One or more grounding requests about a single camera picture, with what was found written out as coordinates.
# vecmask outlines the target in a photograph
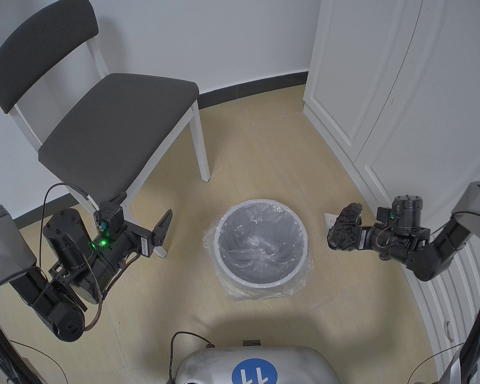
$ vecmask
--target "chair backrest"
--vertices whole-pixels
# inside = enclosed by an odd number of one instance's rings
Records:
[[[88,0],[59,0],[27,19],[0,47],[3,112],[8,113],[48,70],[97,34]]]

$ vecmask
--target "barcode label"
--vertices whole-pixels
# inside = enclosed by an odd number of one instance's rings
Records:
[[[147,239],[142,237],[140,238],[141,241],[142,241],[142,255],[143,256],[147,256],[148,257],[148,243],[147,243]]]
[[[363,249],[363,245],[364,245],[364,243],[365,243],[365,235],[366,235],[366,234],[367,234],[367,230],[364,229],[364,230],[361,232],[359,249]]]

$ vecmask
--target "white cabinet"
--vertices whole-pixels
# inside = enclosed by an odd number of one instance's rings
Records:
[[[472,0],[322,1],[304,112],[372,211],[417,194],[436,229],[480,179],[479,20]],[[434,352],[472,327],[479,260],[474,238],[431,282],[405,270]]]

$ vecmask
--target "white chair frame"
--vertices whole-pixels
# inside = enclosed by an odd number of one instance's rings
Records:
[[[98,48],[96,38],[93,37],[86,41],[88,50],[92,59],[95,63],[96,69],[100,74],[101,78],[104,78],[106,75],[109,74],[105,61],[103,60],[102,54],[100,49]],[[13,118],[16,125],[23,133],[23,135],[27,138],[31,146],[38,152],[38,149],[42,145],[42,142],[38,138],[38,136],[33,131],[30,124],[25,119],[25,116],[20,111],[18,104],[15,104],[14,107],[10,110],[9,115]],[[195,152],[197,155],[198,167],[200,168],[200,175],[203,181],[210,180],[210,170],[208,168],[208,161],[207,155],[205,151],[205,143],[204,143],[204,136],[202,132],[202,125],[200,123],[200,114],[198,112],[198,103],[195,102],[192,104],[190,108],[188,108],[187,112],[182,116],[180,121],[175,125],[173,130],[167,135],[167,137],[162,141],[162,143],[158,146],[156,151],[147,161],[143,169],[140,171],[137,178],[133,181],[133,183],[127,189],[127,198],[123,201],[122,208],[125,220],[128,220],[132,223],[137,225],[141,225],[138,220],[130,213],[128,210],[128,206],[140,190],[141,186],[148,178],[150,173],[153,171],[155,166],[158,164],[160,159],[163,157],[165,152],[170,148],[173,144],[175,139],[178,137],[180,132],[183,131],[183,128],[190,124],[190,131],[192,133],[193,139],[193,146],[195,147]],[[76,192],[74,189],[67,187],[67,190],[72,194],[72,196],[91,214],[95,212],[95,208],[92,204],[85,199],[82,195]],[[155,247],[154,252],[159,256],[165,258],[167,255],[167,251],[163,247]]]

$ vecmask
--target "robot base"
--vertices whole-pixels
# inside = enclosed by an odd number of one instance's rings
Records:
[[[307,347],[233,347],[196,351],[175,384],[340,384],[327,360]]]

